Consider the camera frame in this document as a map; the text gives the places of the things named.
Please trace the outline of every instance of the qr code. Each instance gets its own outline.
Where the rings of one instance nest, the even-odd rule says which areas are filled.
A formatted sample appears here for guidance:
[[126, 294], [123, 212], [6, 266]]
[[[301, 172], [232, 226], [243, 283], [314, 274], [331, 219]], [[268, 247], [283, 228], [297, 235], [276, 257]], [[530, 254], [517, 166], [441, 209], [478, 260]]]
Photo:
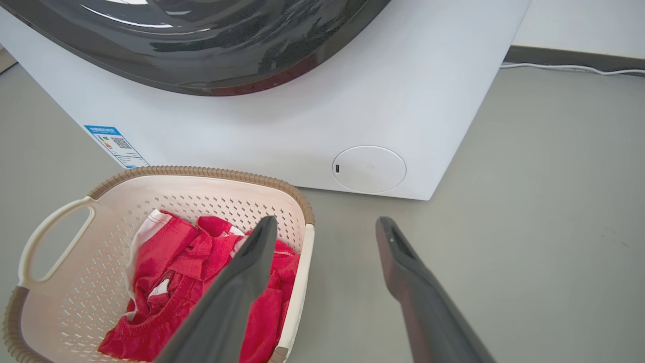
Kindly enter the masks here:
[[117, 146], [122, 148], [122, 149], [132, 149], [130, 144], [127, 141], [125, 141], [124, 138], [112, 138], [112, 140], [114, 140], [114, 142], [116, 142]]

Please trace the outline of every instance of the gray floor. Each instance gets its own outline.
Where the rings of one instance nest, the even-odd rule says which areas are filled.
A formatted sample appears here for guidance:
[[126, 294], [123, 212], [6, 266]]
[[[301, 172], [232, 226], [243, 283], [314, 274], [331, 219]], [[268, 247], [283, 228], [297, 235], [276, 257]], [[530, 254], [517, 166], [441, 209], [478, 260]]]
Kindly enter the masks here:
[[[373, 234], [388, 215], [498, 362], [642, 362], [643, 155], [645, 79], [500, 72], [430, 202], [306, 191], [316, 241], [289, 361], [411, 361]], [[38, 223], [122, 169], [20, 66], [0, 76], [0, 166], [6, 301]]]

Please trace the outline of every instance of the blue and white sticker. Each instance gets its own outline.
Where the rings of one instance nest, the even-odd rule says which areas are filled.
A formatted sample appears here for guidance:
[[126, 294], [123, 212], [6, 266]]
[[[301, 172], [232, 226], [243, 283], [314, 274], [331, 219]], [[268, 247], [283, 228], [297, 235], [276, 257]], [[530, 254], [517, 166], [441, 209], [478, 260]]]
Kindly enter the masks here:
[[85, 125], [85, 128], [103, 144], [110, 154], [119, 160], [124, 168], [134, 169], [150, 166], [115, 127]]

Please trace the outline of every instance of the basket handle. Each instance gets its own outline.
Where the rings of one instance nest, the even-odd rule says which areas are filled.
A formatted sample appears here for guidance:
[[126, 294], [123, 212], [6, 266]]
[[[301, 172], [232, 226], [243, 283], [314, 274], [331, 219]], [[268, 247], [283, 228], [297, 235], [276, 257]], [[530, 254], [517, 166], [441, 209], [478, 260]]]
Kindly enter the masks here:
[[[29, 237], [29, 241], [27, 241], [27, 244], [25, 245], [25, 248], [23, 249], [23, 255], [20, 257], [20, 264], [18, 265], [18, 279], [19, 283], [18, 285], [26, 287], [27, 289], [33, 289], [37, 287], [38, 285], [46, 282], [49, 280], [52, 275], [58, 270], [58, 268], [61, 266], [63, 261], [65, 261], [65, 258], [70, 254], [76, 243], [81, 239], [85, 231], [87, 230], [87, 227], [90, 225], [92, 220], [94, 219], [94, 216], [96, 215], [96, 208], [95, 206], [98, 204], [97, 201], [95, 201], [93, 198], [86, 196], [83, 199], [75, 200], [71, 203], [68, 203], [56, 210], [54, 213], [50, 214], [49, 217], [45, 218], [44, 221], [40, 223], [38, 228], [32, 233], [31, 237]], [[47, 275], [45, 277], [36, 279], [32, 277], [31, 275], [31, 268], [32, 268], [32, 261], [34, 259], [34, 253], [38, 245], [41, 243], [43, 240], [43, 237], [49, 232], [49, 230], [52, 229], [53, 226], [55, 226], [58, 222], [60, 222], [63, 218], [67, 217], [70, 213], [86, 207], [87, 209], [90, 210], [90, 216], [87, 218], [83, 226], [81, 227], [81, 230], [76, 234], [72, 242], [67, 246], [63, 254], [58, 258], [58, 261], [52, 266], [52, 268], [47, 272]]]

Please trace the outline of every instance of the red and white clothing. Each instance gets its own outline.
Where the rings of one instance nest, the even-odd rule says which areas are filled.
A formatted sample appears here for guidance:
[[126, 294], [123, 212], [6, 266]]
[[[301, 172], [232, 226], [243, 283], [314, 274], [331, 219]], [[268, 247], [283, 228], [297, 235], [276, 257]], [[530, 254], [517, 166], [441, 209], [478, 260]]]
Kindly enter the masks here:
[[[132, 298], [127, 312], [98, 350], [117, 358], [153, 361], [243, 238], [241, 231], [215, 216], [200, 217], [195, 228], [170, 213], [151, 213], [133, 239], [124, 270]], [[268, 288], [251, 306], [243, 363], [267, 362], [282, 331], [299, 255], [280, 241], [275, 251]]]

